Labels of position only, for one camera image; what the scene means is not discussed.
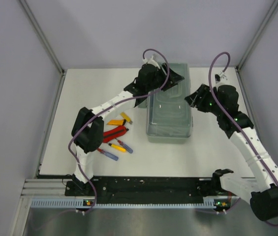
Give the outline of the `red black pliers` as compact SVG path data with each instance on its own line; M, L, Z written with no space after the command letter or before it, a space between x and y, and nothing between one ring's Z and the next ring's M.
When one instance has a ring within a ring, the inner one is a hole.
M117 126L114 129L105 131L103 133L103 143L108 143L115 138L123 136L124 134L127 133L128 130L129 129L126 128L125 126Z

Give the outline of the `orange utility knife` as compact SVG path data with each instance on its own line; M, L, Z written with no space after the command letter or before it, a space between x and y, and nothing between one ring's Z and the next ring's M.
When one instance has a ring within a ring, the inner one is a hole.
M113 125L113 126L123 126L125 124L126 124L126 119L113 119L107 123L107 125Z

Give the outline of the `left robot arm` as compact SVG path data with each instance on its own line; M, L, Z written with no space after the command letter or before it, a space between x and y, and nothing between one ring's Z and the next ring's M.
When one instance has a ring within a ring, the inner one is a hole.
M68 144L68 150L77 162L73 180L77 182L78 192L87 195L93 189L93 183L90 181L93 177L91 152L103 143L104 125L122 112L137 107L148 96L160 90L166 91L184 79L165 63L161 66L146 63L133 82L113 99L92 109L80 109L71 131L72 139Z

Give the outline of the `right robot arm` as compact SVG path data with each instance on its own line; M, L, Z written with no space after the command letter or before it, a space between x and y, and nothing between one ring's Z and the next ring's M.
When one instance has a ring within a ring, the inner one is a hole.
M218 195L234 193L250 205L259 220L267 221L278 217L278 166L263 147L249 117L239 110L238 99L234 86L210 90L205 84L185 97L190 107L216 116L220 129L240 151L256 180L253 184L230 169L219 169L213 173L212 191Z

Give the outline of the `green plastic toolbox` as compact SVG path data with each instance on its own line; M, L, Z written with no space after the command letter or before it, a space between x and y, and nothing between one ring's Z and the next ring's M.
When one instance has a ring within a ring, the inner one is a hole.
M170 69L184 79L138 105L147 110L146 134L151 143L185 143L193 128L191 108L185 101L185 97L190 95L188 64L171 63Z

